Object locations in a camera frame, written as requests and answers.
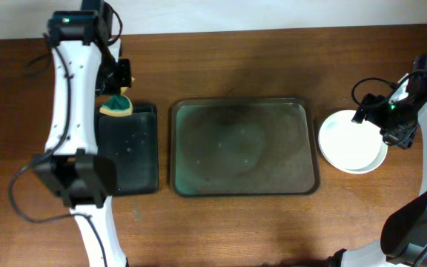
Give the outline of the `green yellow sponge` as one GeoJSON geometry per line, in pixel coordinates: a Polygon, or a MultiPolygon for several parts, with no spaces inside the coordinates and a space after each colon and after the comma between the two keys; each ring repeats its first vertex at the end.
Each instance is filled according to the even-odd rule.
{"type": "Polygon", "coordinates": [[[113,117],[130,116],[133,113],[133,104],[124,95],[114,95],[100,107],[99,112],[113,117]]]}

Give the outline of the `white plate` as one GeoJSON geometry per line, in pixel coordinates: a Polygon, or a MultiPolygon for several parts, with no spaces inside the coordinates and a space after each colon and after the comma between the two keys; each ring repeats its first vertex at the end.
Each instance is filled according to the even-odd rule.
{"type": "Polygon", "coordinates": [[[354,110],[337,111],[320,126],[318,144],[322,155],[335,168],[349,174],[366,174],[384,162],[388,146],[380,129],[364,121],[352,121],[354,110]]]}

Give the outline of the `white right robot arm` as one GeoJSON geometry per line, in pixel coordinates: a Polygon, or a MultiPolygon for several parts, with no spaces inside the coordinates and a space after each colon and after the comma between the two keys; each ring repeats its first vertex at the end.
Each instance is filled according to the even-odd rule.
{"type": "Polygon", "coordinates": [[[416,132],[423,138],[423,179],[417,198],[388,217],[380,240],[354,250],[342,249],[325,266],[427,266],[427,53],[396,83],[388,96],[366,94],[357,101],[352,122],[377,126],[388,146],[409,149],[416,132]]]}

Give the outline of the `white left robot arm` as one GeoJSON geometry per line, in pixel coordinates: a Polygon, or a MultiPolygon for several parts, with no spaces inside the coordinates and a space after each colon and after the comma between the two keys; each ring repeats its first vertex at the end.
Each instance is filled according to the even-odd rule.
{"type": "Polygon", "coordinates": [[[55,68],[53,115],[44,153],[29,164],[70,209],[90,266],[127,266],[112,202],[116,165],[99,155],[95,98],[131,86],[130,62],[112,36],[117,12],[106,1],[83,1],[79,10],[56,11],[47,23],[55,68]]]}

